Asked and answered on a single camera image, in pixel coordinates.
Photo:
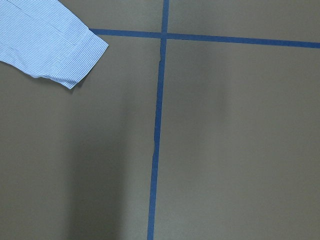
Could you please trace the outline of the blue white striped shirt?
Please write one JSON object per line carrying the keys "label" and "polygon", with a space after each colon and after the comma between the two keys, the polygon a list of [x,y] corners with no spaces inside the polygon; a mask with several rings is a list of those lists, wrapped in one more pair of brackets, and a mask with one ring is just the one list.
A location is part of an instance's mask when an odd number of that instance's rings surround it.
{"label": "blue white striped shirt", "polygon": [[33,78],[72,89],[108,46],[58,0],[0,2],[0,60]]}

